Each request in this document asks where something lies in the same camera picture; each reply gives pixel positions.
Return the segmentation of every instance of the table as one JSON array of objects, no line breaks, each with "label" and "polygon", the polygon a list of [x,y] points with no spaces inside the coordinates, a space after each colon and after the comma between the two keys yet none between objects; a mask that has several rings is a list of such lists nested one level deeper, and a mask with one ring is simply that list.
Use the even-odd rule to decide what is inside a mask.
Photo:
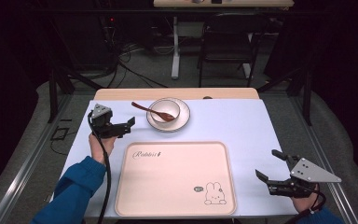
[{"label": "table", "polygon": [[[213,99],[200,100],[205,96],[210,96]],[[132,100],[136,100],[142,105],[150,105],[154,100],[163,97],[180,98],[190,107],[190,121],[176,133],[161,133],[155,130],[145,120],[145,112],[131,106]],[[255,89],[99,90],[85,113],[85,118],[80,125],[62,173],[69,166],[83,160],[85,156],[90,154],[88,144],[90,127],[87,123],[87,115],[97,103],[112,108],[114,115],[111,121],[113,123],[127,121],[132,116],[136,117],[136,123],[132,126],[131,133],[116,141],[115,149],[110,156],[112,188],[105,217],[124,218],[116,213],[114,207],[122,158],[129,144],[133,142],[212,140],[220,141],[227,146],[231,164],[237,208],[228,217],[269,217],[296,214],[289,198],[269,195],[267,186],[255,176],[255,169],[257,169],[271,179],[284,180],[289,177],[286,163],[271,155],[271,150],[273,148],[280,149],[280,145],[267,109],[263,101],[258,98]],[[211,109],[214,109],[217,114],[212,113]],[[226,116],[225,119],[215,118],[215,116],[221,116],[221,113],[224,112],[229,112],[230,115]],[[103,183],[91,198],[86,217],[97,217],[99,215],[105,191],[106,183]]]},{"label": "table", "polygon": [[[212,4],[211,0],[204,0],[202,3],[192,3],[191,0],[154,0],[154,7],[291,7],[294,2],[293,0],[223,0],[222,4]],[[201,25],[195,36],[200,35]],[[190,25],[188,29],[183,28],[182,31],[179,30],[180,24],[178,23],[177,17],[173,17],[173,61],[172,61],[172,79],[179,78],[179,35],[189,36],[190,34],[186,32],[194,32],[194,25]],[[249,74],[250,71],[249,64],[243,65],[243,71]]]}]

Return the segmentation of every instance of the chair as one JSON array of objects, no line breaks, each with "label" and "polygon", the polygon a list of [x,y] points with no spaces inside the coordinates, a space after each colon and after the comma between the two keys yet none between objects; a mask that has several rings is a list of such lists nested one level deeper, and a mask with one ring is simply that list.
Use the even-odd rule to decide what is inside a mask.
[{"label": "chair", "polygon": [[243,63],[250,64],[249,77],[245,76],[247,87],[250,87],[259,43],[268,25],[269,19],[260,14],[219,13],[209,18],[202,28],[199,87],[203,62],[237,63],[237,70]]}]

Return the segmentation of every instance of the blue sleeve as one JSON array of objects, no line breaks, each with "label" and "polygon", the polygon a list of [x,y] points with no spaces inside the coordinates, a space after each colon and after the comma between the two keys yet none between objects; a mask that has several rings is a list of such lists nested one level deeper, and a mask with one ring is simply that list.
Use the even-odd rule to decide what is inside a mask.
[{"label": "blue sleeve", "polygon": [[89,200],[103,183],[105,167],[91,157],[68,168],[54,190],[54,199],[31,223],[81,223]]},{"label": "blue sleeve", "polygon": [[309,214],[306,217],[302,217],[296,224],[343,224],[342,220],[336,217],[333,213],[330,212],[326,207],[314,214]]}]

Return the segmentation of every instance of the brown spoon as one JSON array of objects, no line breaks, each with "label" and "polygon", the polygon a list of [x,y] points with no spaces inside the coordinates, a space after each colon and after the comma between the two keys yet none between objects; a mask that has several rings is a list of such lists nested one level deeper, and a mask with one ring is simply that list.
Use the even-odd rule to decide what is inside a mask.
[{"label": "brown spoon", "polygon": [[152,109],[149,109],[149,108],[146,108],[146,107],[143,107],[141,105],[138,105],[136,104],[135,102],[132,102],[131,105],[139,108],[139,109],[142,109],[142,110],[145,110],[145,111],[149,111],[151,113],[155,113],[157,115],[159,115],[160,118],[162,118],[163,120],[167,121],[167,122],[170,122],[170,121],[173,121],[175,119],[174,116],[170,115],[170,114],[167,114],[167,113],[162,113],[162,112],[157,112],[155,110],[152,110]]}]

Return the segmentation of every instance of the human hand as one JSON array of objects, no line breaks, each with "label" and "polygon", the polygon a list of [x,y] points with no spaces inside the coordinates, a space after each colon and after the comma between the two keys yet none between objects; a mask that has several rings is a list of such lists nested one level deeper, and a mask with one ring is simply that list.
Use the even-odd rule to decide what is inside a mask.
[{"label": "human hand", "polygon": [[[113,147],[116,139],[117,136],[101,139],[103,143],[103,147],[105,148],[108,156],[110,156],[110,154],[113,151]],[[95,137],[92,133],[89,135],[89,147],[91,149],[91,157],[97,162],[104,164],[103,149],[100,143],[98,142],[97,137]]]},{"label": "human hand", "polygon": [[309,210],[313,207],[315,207],[316,205],[319,204],[319,202],[316,202],[318,198],[318,194],[313,193],[308,197],[308,198],[291,198],[293,205],[295,206],[295,209],[297,210],[298,213],[304,211],[304,210]]}]

